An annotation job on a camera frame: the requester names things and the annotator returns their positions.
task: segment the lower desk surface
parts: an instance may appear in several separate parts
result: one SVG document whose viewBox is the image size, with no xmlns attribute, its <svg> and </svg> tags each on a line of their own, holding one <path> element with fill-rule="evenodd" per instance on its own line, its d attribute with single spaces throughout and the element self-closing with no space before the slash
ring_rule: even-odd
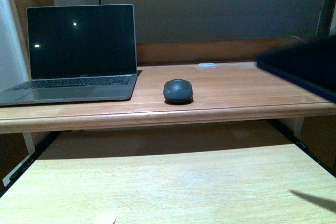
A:
<svg viewBox="0 0 336 224">
<path fill-rule="evenodd" d="M 93 223 L 104 212 L 127 224 L 334 223 L 336 179 L 263 123 L 230 123 L 218 138 L 203 129 L 184 144 L 282 145 L 167 154 L 161 148 L 176 150 L 181 129 L 170 140 L 169 128 L 62 133 L 0 199 L 0 223 Z M 139 155 L 153 146 L 159 155 Z"/>
<path fill-rule="evenodd" d="M 171 79 L 191 82 L 194 102 L 164 103 Z M 254 62 L 139 68 L 129 101 L 0 108 L 0 132 L 102 129 L 336 114 L 336 105 L 257 69 Z"/>
</svg>

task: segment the laptop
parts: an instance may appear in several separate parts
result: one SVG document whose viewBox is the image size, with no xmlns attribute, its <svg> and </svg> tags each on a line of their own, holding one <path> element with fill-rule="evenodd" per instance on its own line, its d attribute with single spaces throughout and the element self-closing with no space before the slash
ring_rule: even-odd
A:
<svg viewBox="0 0 336 224">
<path fill-rule="evenodd" d="M 32 80 L 0 92 L 0 105 L 128 100 L 137 78 L 134 7 L 31 7 Z"/>
<path fill-rule="evenodd" d="M 257 67 L 336 103 L 336 36 L 259 54 Z"/>
</svg>

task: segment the small white object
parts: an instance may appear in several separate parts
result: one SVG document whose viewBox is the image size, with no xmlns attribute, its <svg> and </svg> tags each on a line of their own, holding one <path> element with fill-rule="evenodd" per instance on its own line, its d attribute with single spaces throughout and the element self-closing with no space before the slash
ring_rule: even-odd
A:
<svg viewBox="0 0 336 224">
<path fill-rule="evenodd" d="M 111 212 L 103 212 L 102 214 L 98 215 L 93 222 L 93 224 L 114 224 L 116 217 Z"/>
<path fill-rule="evenodd" d="M 211 62 L 206 62 L 206 63 L 200 63 L 198 64 L 200 67 L 213 67 L 216 64 L 215 63 L 211 63 Z"/>
</svg>

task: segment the computer mouse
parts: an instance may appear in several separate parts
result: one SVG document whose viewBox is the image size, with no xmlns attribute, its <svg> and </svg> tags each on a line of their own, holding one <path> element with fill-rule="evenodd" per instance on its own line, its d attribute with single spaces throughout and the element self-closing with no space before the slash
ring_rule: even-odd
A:
<svg viewBox="0 0 336 224">
<path fill-rule="evenodd" d="M 168 104 L 188 104 L 193 101 L 193 87 L 183 79 L 174 79 L 165 83 L 163 96 Z"/>
</svg>

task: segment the white cable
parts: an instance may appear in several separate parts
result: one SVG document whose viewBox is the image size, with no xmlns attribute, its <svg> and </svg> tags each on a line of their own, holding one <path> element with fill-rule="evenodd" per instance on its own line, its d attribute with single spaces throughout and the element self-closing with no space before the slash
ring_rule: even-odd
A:
<svg viewBox="0 0 336 224">
<path fill-rule="evenodd" d="M 300 39 L 299 37 L 297 36 L 290 36 L 291 38 L 295 38 L 295 39 L 298 39 L 299 41 L 303 42 L 303 43 L 307 43 L 306 41 L 304 41 L 303 39 Z"/>
</svg>

